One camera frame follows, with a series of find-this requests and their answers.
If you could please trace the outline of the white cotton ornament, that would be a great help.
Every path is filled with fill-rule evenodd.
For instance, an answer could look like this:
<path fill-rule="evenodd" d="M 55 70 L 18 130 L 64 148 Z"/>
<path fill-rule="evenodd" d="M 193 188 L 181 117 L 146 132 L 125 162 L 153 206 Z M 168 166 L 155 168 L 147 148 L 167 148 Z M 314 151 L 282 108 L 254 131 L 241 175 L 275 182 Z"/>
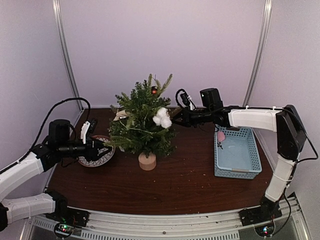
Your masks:
<path fill-rule="evenodd" d="M 165 107 L 161 107 L 157 111 L 156 115 L 153 116 L 152 120 L 157 126 L 161 126 L 164 129 L 168 129 L 172 126 L 172 121 L 170 119 L 168 109 Z"/>

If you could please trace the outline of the small green christmas tree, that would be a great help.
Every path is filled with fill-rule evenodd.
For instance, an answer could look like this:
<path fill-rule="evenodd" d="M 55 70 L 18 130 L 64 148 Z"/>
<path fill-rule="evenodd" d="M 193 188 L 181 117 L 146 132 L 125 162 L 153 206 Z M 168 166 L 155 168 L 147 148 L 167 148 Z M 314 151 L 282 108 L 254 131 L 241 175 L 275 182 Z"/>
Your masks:
<path fill-rule="evenodd" d="M 119 121 L 109 123 L 109 146 L 118 147 L 125 153 L 138 155 L 139 167 L 144 171 L 152 171 L 157 165 L 158 157 L 169 156 L 175 147 L 172 139 L 176 132 L 172 125 L 169 128 L 157 126 L 153 122 L 153 116 L 164 107 L 168 109 L 171 100 L 162 94 L 168 88 L 173 75 L 170 74 L 164 83 L 161 83 L 154 75 L 150 74 L 142 82 L 137 81 L 130 94 L 122 92 L 115 96 L 118 107 L 111 109 L 117 111 L 126 110 L 131 116 Z M 157 86 L 158 94 L 152 95 L 152 86 Z"/>

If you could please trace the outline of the beige bow ornament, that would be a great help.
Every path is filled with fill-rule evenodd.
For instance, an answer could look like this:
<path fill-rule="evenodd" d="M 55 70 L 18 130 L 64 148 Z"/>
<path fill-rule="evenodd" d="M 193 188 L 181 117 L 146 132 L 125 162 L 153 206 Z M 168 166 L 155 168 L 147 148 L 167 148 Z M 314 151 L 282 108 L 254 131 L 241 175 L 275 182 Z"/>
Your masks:
<path fill-rule="evenodd" d="M 117 122 L 117 121 L 120 121 L 120 120 L 124 120 L 124 119 L 127 119 L 131 116 L 131 113 L 129 111 L 126 111 L 126 110 L 120 110 L 120 111 L 117 111 L 116 114 L 115 114 L 115 117 L 113 119 L 114 122 Z"/>

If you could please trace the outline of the red bauble ornament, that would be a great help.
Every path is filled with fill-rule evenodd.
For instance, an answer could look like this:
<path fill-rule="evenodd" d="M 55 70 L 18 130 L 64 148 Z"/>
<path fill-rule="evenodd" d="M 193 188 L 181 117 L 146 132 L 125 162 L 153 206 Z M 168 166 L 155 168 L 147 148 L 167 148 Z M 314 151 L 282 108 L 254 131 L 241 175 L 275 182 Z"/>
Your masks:
<path fill-rule="evenodd" d="M 158 95 L 158 87 L 157 86 L 152 86 L 151 87 L 151 94 L 153 96 L 157 96 Z"/>

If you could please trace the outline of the pink ornament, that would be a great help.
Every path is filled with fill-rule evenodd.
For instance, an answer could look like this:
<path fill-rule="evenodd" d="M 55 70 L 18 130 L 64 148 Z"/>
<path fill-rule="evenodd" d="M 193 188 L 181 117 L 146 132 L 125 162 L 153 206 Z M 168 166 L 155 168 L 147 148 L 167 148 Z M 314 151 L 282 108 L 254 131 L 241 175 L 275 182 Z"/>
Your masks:
<path fill-rule="evenodd" d="M 218 142 L 223 142 L 226 139 L 225 133 L 223 131 L 218 131 L 216 133 L 216 136 Z"/>

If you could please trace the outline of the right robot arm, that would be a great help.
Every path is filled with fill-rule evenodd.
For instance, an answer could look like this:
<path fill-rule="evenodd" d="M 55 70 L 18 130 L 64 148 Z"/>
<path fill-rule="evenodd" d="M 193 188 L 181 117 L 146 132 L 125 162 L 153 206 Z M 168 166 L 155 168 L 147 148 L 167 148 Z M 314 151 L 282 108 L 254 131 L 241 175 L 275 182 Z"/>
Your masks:
<path fill-rule="evenodd" d="M 273 176 L 260 206 L 256 210 L 259 220 L 268 220 L 293 179 L 299 162 L 299 155 L 307 140 L 306 130 L 293 105 L 277 107 L 224 106 L 218 89 L 207 88 L 200 91 L 203 108 L 196 108 L 184 89 L 175 93 L 175 100 L 181 108 L 172 121 L 183 127 L 196 127 L 204 123 L 214 123 L 226 128 L 254 128 L 277 134 L 278 161 Z"/>

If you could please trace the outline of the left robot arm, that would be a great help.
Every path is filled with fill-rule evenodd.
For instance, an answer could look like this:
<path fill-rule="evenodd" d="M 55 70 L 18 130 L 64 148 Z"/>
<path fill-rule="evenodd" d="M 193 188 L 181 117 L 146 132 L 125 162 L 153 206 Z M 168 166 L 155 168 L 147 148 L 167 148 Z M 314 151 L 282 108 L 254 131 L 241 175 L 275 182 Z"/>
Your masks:
<path fill-rule="evenodd" d="M 86 121 L 79 139 L 70 139 L 74 127 L 69 120 L 56 119 L 49 123 L 48 135 L 42 143 L 31 147 L 21 159 L 0 171 L 0 229 L 21 219 L 48 214 L 60 222 L 72 218 L 66 197 L 57 191 L 46 191 L 31 197 L 7 199 L 7 195 L 29 179 L 47 172 L 64 158 L 84 158 L 87 162 L 97 162 L 113 151 L 102 140 L 90 137 L 96 121 Z"/>

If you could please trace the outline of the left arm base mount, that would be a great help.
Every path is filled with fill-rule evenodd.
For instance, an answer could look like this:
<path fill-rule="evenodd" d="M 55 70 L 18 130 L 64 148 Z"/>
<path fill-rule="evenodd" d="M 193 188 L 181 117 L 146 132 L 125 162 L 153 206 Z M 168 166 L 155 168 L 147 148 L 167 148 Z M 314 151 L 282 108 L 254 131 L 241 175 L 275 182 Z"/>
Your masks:
<path fill-rule="evenodd" d="M 54 200 L 55 210 L 52 213 L 46 213 L 45 217 L 73 227 L 86 227 L 89 219 L 89 212 L 68 207 L 68 200 L 57 191 L 45 191 Z"/>

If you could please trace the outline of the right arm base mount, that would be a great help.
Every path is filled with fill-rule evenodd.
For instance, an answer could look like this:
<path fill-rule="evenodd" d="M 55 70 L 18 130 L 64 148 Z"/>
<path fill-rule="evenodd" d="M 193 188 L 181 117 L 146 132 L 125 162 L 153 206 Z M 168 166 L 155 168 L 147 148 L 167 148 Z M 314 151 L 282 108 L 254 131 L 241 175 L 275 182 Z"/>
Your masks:
<path fill-rule="evenodd" d="M 263 196 L 259 206 L 240 210 L 238 214 L 242 226 L 255 225 L 281 217 L 283 215 L 279 205 L 281 197 L 273 201 Z"/>

